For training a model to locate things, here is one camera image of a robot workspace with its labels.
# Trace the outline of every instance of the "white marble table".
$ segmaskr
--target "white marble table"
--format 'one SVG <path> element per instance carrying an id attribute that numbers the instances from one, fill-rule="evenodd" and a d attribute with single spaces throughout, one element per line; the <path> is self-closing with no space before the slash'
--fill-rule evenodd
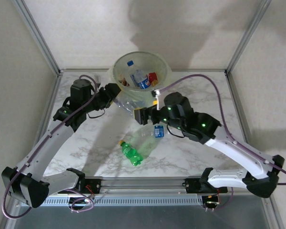
<path id="1" fill-rule="evenodd" d="M 83 73 L 63 74 L 52 115 L 70 95 L 70 86 Z M 104 72 L 85 73 L 100 76 L 101 86 L 110 82 L 102 77 Z M 174 72 L 175 79 L 193 72 Z M 225 117 L 230 131 L 242 137 L 236 111 L 224 73 L 203 73 L 210 76 L 221 93 Z M 213 86 L 203 78 L 181 82 L 174 90 L 187 96 L 195 111 L 205 112 L 221 121 L 217 96 Z M 192 142 L 166 134 L 161 140 L 152 136 L 138 137 L 140 128 L 152 130 L 153 126 L 141 126 L 116 104 L 98 119 L 87 119 L 58 151 L 46 169 L 45 175 L 53 175 L 73 167 L 86 176 L 102 177 L 183 177 L 201 175 L 206 167 L 235 168 L 238 165 L 222 153 Z M 119 140 L 127 139 L 144 156 L 141 165 L 134 167 L 123 155 Z"/>

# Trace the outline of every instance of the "bottle cap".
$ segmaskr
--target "bottle cap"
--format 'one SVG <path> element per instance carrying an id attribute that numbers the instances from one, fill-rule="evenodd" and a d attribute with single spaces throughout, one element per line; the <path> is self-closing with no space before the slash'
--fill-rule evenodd
<path id="1" fill-rule="evenodd" d="M 132 66 L 132 65 L 133 65 L 133 61 L 127 62 L 127 65 L 128 65 L 128 66 Z"/>

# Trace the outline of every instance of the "clear plastic bowl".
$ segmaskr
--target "clear plastic bowl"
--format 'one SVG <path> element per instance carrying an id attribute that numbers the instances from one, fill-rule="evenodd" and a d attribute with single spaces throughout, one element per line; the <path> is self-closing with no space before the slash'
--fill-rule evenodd
<path id="1" fill-rule="evenodd" d="M 158 84 L 146 89 L 136 88 L 129 76 L 129 67 L 127 62 L 133 61 L 136 66 L 146 73 L 155 72 L 158 77 Z M 153 105 L 154 98 L 151 91 L 169 85 L 172 70 L 167 62 L 158 54 L 151 52 L 131 52 L 119 58 L 108 70 L 112 80 L 119 85 L 121 93 L 116 99 L 119 106 L 124 107 L 130 112 L 134 108 L 149 107 Z M 123 76 L 130 86 L 124 86 L 119 82 Z"/>

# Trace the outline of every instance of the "trash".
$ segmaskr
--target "trash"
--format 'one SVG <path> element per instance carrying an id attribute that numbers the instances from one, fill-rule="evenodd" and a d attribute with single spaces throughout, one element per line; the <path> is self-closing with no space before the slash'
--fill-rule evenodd
<path id="1" fill-rule="evenodd" d="M 155 87 L 149 86 L 144 90 L 137 87 L 129 74 L 130 67 L 127 65 L 129 61 L 133 61 L 138 67 L 137 69 L 142 70 L 145 75 L 156 73 L 158 84 Z M 124 86 L 119 82 L 121 74 L 129 86 Z M 172 70 L 166 61 L 158 54 L 150 52 L 131 52 L 120 57 L 105 75 L 121 88 L 121 92 L 114 102 L 117 102 L 120 107 L 126 108 L 127 111 L 132 109 L 133 104 L 140 104 L 134 108 L 152 106 L 154 97 L 151 92 L 155 89 L 164 88 L 173 82 Z"/>
<path id="2" fill-rule="evenodd" d="M 141 164 L 143 157 L 137 152 L 136 149 L 132 148 L 130 144 L 124 142 L 123 140 L 119 141 L 119 145 L 122 147 L 123 154 L 130 160 L 133 166 Z"/>
<path id="3" fill-rule="evenodd" d="M 156 73 L 149 73 L 148 74 L 149 83 L 155 87 L 158 84 L 158 77 Z"/>
<path id="4" fill-rule="evenodd" d="M 156 125 L 154 127 L 154 137 L 164 137 L 164 128 L 162 125 Z"/>
<path id="5" fill-rule="evenodd" d="M 123 86 L 129 87 L 129 83 L 127 83 L 125 77 L 122 74 L 119 75 L 118 80 Z"/>
<path id="6" fill-rule="evenodd" d="M 127 65 L 129 66 L 129 75 L 137 87 L 146 89 L 151 85 L 147 79 L 147 75 L 144 74 L 144 72 L 140 70 L 139 67 L 134 65 L 133 61 L 127 62 Z"/>

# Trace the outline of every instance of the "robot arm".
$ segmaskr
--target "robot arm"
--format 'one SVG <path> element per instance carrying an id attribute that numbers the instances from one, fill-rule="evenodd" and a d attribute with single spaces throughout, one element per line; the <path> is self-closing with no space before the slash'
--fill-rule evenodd
<path id="1" fill-rule="evenodd" d="M 96 89 L 91 86 L 90 81 L 85 79 L 74 81 L 71 86 L 70 97 L 64 101 L 63 106 L 56 112 L 53 122 L 36 146 L 15 168 L 6 167 L 3 170 L 2 179 L 5 187 L 8 187 L 20 168 L 25 166 L 9 188 L 8 194 L 10 196 L 32 208 L 37 208 L 48 195 L 58 191 L 74 187 L 83 190 L 85 174 L 74 168 L 69 168 L 63 173 L 48 177 L 43 177 L 43 173 L 64 142 L 86 120 L 86 115 L 91 111 L 108 108 L 120 92 L 117 84 L 109 83 L 104 88 L 100 88 L 91 100 L 91 90 Z M 90 100 L 91 102 L 83 109 L 80 109 L 73 116 L 71 115 Z M 37 149 L 39 150 L 38 153 L 32 161 L 28 162 L 28 159 L 37 152 Z"/>
<path id="2" fill-rule="evenodd" d="M 243 167 L 238 170 L 223 171 L 206 168 L 200 178 L 202 186 L 210 187 L 210 190 L 220 187 L 241 187 L 262 198 L 268 198 L 272 194 L 278 183 L 279 171 L 269 163 L 281 168 L 284 163 L 281 156 L 272 157 L 259 152 L 240 139 L 236 140 L 236 137 L 231 139 L 218 120 L 208 114 L 194 112 L 188 99 L 178 92 L 167 95 L 161 101 L 157 99 L 157 105 L 134 111 L 134 118 L 139 124 L 145 125 L 149 119 L 153 124 L 163 122 L 181 130 L 190 140 L 222 152 Z M 267 163 L 249 154 L 240 144 L 259 154 Z"/>

